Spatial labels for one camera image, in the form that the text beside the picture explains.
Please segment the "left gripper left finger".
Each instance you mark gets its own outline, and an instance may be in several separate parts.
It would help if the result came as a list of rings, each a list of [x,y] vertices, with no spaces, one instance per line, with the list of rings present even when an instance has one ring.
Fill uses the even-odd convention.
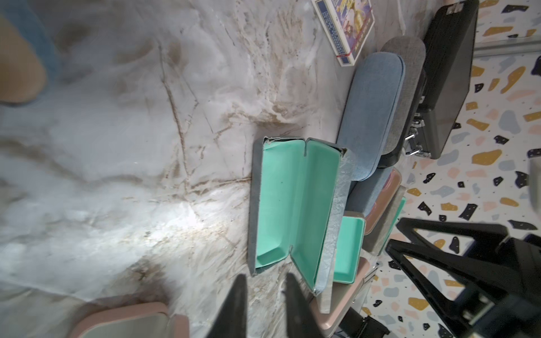
[[[247,277],[240,274],[235,278],[207,337],[246,338],[246,336]]]

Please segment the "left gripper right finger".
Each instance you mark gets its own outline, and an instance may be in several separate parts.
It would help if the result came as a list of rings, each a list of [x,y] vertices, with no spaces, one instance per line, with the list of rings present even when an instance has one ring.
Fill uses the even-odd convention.
[[[323,337],[296,277],[285,279],[287,336],[292,338]]]

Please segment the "grey case mint lining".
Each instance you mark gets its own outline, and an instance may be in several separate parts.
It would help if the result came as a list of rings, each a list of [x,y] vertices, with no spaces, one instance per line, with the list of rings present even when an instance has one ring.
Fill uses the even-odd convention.
[[[247,264],[258,275],[291,258],[311,292],[331,283],[354,154],[300,137],[262,137],[253,146]]]

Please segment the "blue case brown lining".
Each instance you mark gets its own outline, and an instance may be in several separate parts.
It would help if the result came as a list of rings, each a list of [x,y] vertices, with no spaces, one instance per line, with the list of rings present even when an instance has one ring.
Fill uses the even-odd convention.
[[[356,68],[337,138],[354,155],[353,181],[367,180],[378,167],[405,73],[401,56],[390,52],[371,54]]]

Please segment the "mint glasses case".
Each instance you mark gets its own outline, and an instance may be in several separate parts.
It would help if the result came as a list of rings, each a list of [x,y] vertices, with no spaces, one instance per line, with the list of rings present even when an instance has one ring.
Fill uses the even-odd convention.
[[[337,243],[334,283],[352,284],[356,279],[366,220],[360,213],[346,211]]]

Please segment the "case with purple glasses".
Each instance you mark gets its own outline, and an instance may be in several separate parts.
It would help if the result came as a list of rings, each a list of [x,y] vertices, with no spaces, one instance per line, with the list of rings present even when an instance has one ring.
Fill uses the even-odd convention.
[[[345,211],[365,220],[365,235],[373,231],[401,183],[400,172],[391,167],[377,169],[365,181],[352,181]]]

